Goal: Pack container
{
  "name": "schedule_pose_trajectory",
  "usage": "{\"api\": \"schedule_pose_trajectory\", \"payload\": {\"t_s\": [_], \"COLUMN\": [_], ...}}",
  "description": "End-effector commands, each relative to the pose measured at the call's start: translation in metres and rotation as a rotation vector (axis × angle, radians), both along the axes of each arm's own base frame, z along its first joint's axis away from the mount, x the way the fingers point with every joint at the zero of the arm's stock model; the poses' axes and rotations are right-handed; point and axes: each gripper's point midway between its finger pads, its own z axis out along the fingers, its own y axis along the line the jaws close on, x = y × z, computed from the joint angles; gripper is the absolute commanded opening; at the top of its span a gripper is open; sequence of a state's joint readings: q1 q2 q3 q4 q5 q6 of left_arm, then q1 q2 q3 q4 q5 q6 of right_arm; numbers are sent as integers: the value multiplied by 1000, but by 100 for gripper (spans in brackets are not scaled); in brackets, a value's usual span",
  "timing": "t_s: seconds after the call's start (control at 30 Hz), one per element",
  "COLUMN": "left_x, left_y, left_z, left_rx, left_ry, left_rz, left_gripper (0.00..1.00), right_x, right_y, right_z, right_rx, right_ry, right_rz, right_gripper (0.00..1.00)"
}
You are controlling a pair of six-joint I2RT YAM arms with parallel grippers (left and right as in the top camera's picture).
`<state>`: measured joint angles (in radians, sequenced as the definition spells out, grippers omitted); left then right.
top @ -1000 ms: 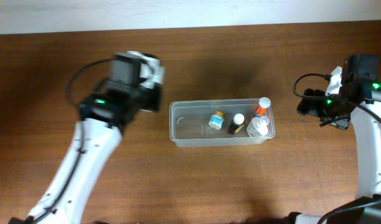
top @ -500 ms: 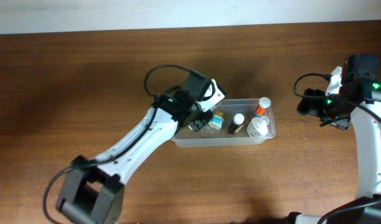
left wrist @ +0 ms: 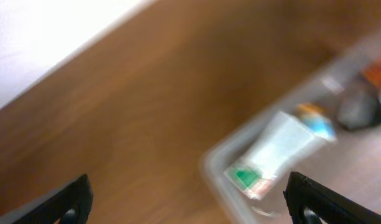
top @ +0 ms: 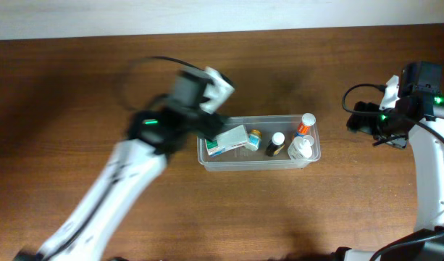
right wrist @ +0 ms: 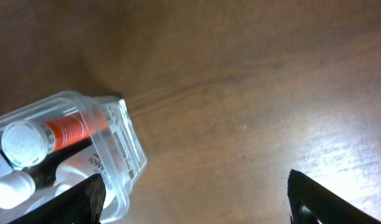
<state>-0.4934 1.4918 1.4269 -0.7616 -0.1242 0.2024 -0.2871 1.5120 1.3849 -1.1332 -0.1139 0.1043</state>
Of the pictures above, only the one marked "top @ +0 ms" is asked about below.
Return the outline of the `white green medicine box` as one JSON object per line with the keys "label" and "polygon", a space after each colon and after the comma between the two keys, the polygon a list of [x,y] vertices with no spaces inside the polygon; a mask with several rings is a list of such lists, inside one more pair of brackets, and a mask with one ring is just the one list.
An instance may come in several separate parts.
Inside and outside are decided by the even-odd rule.
{"label": "white green medicine box", "polygon": [[210,157],[223,154],[248,143],[248,134],[244,125],[239,125],[219,134],[214,140],[206,140],[206,150]]}

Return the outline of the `gold lid balm jar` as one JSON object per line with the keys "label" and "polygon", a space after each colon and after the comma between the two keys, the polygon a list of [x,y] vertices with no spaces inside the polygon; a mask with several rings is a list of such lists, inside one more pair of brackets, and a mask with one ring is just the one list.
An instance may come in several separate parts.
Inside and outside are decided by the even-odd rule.
{"label": "gold lid balm jar", "polygon": [[252,129],[248,134],[248,142],[245,148],[251,151],[257,151],[261,145],[262,133],[259,130]]}

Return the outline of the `dark bottle white cap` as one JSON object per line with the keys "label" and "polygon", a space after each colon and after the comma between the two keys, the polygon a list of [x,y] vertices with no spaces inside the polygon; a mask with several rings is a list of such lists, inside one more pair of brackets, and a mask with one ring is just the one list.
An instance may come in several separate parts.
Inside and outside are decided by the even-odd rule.
{"label": "dark bottle white cap", "polygon": [[280,153],[285,145],[285,135],[281,132],[276,132],[272,135],[272,139],[269,141],[265,154],[269,157],[274,157]]}

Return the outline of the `orange tube white cap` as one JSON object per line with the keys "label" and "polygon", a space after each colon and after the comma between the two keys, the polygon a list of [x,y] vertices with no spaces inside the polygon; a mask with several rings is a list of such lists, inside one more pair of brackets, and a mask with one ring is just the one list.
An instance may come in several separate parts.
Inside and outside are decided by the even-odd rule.
{"label": "orange tube white cap", "polygon": [[316,123],[316,118],[312,113],[305,113],[301,116],[301,121],[298,124],[292,139],[296,137],[303,137],[308,134],[309,129]]}

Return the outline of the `white pump bottle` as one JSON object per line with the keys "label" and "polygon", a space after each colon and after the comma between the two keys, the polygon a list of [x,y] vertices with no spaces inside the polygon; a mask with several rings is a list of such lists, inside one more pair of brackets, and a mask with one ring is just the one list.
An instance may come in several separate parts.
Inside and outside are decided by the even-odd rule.
{"label": "white pump bottle", "polygon": [[309,159],[313,154],[314,138],[310,135],[296,136],[288,147],[288,156],[292,160]]}

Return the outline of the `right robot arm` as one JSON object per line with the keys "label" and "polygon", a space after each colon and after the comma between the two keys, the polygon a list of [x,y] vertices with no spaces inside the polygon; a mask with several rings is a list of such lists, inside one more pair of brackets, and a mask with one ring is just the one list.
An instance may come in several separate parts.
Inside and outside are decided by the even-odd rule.
{"label": "right robot arm", "polygon": [[407,64],[375,88],[379,104],[359,101],[347,128],[369,134],[374,145],[411,146],[416,168],[417,216],[413,233],[375,252],[340,247],[334,260],[444,260],[444,95],[441,65]]}

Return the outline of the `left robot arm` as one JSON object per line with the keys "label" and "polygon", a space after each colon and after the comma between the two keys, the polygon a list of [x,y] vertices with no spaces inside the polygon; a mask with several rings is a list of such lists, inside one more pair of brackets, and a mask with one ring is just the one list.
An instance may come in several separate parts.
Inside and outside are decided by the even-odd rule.
{"label": "left robot arm", "polygon": [[212,140],[227,121],[217,110],[233,94],[231,80],[211,67],[184,67],[169,94],[133,114],[101,174],[65,223],[37,252],[16,260],[100,260],[123,218],[167,168],[189,134]]}

